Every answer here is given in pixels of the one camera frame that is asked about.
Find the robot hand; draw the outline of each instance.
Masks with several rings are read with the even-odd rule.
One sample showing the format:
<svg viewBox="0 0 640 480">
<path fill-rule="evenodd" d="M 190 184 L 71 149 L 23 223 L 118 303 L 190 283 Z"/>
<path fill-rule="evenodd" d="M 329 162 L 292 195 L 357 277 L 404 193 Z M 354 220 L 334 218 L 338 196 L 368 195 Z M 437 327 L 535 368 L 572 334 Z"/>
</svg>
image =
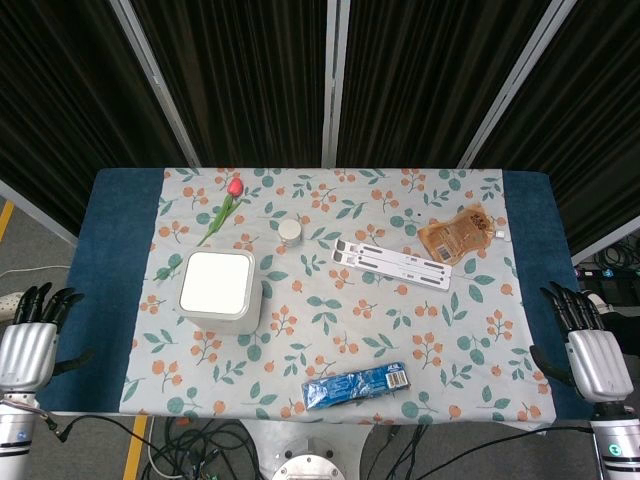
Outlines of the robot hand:
<svg viewBox="0 0 640 480">
<path fill-rule="evenodd" d="M 78 368 L 92 356 L 55 363 L 58 334 L 69 310 L 84 295 L 72 288 L 55 293 L 46 307 L 44 298 L 51 283 L 31 287 L 20 299 L 13 324 L 7 327 L 0 344 L 0 472 L 3 480 L 26 478 L 27 459 L 33 427 L 40 414 L 35 394 L 53 375 Z"/>
<path fill-rule="evenodd" d="M 620 346 L 585 295 L 551 284 L 555 293 L 541 290 L 551 302 L 564 336 L 571 373 L 550 365 L 535 345 L 530 348 L 531 356 L 545 375 L 575 386 L 595 405 L 591 427 L 603 475 L 611 480 L 637 480 L 640 422 L 622 403 L 633 392 L 633 384 Z"/>
</svg>

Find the metal base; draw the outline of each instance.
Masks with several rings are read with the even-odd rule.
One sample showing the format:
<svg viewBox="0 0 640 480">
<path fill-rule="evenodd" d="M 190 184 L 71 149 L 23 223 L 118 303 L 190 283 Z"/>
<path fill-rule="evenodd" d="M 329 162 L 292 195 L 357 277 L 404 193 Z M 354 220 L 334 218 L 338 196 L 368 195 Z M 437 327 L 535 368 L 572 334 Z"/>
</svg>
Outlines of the metal base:
<svg viewBox="0 0 640 480">
<path fill-rule="evenodd" d="M 301 478 L 358 480 L 362 449 L 373 428 L 264 420 L 242 423 L 256 444 L 260 470 L 273 480 L 297 478 L 295 474 Z"/>
</svg>

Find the black curtain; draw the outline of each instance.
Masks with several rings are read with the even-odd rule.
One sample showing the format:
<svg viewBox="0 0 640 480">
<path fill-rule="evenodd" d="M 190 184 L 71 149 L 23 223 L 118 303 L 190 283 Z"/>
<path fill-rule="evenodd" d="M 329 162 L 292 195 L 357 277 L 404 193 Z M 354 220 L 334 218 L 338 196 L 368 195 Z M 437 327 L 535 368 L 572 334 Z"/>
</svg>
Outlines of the black curtain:
<svg viewBox="0 0 640 480">
<path fill-rule="evenodd" d="M 578 2 L 473 166 L 548 173 L 573 253 L 640 215 L 640 2 Z"/>
<path fill-rule="evenodd" d="M 317 167 L 326 0 L 134 0 L 203 165 Z"/>
<path fill-rule="evenodd" d="M 0 179 L 78 233 L 97 171 L 183 156 L 106 1 L 0 2 Z"/>
<path fill-rule="evenodd" d="M 547 5 L 353 0 L 338 165 L 457 165 Z"/>
</svg>

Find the yellow floor marking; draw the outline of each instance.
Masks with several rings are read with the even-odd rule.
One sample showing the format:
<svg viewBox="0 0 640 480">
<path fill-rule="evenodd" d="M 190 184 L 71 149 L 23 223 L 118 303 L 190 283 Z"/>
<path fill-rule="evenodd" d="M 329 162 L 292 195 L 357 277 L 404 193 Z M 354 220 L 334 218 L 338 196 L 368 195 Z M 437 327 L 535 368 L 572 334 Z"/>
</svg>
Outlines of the yellow floor marking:
<svg viewBox="0 0 640 480">
<path fill-rule="evenodd" d="M 7 200 L 2 209 L 2 213 L 0 213 L 0 242 L 2 241 L 2 237 L 4 237 L 4 231 L 7 229 L 7 225 L 9 225 L 9 219 L 12 213 L 13 203 Z"/>
<path fill-rule="evenodd" d="M 144 432 L 147 428 L 147 416 L 137 415 L 133 423 L 133 433 L 144 438 Z M 140 463 L 140 453 L 142 452 L 142 442 L 135 437 L 131 437 L 129 443 L 129 454 L 127 455 L 127 464 L 124 467 L 122 480 L 136 480 L 138 478 L 138 464 Z"/>
</svg>

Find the white square box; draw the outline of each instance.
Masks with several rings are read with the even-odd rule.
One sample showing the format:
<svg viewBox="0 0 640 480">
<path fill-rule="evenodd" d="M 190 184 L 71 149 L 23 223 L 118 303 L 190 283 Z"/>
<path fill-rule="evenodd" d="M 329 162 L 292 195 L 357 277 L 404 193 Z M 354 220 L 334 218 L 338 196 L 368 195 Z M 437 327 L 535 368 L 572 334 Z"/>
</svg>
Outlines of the white square box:
<svg viewBox="0 0 640 480">
<path fill-rule="evenodd" d="M 262 284 L 245 250 L 199 248 L 185 259 L 176 311 L 202 329 L 247 334 L 258 327 Z"/>
</svg>

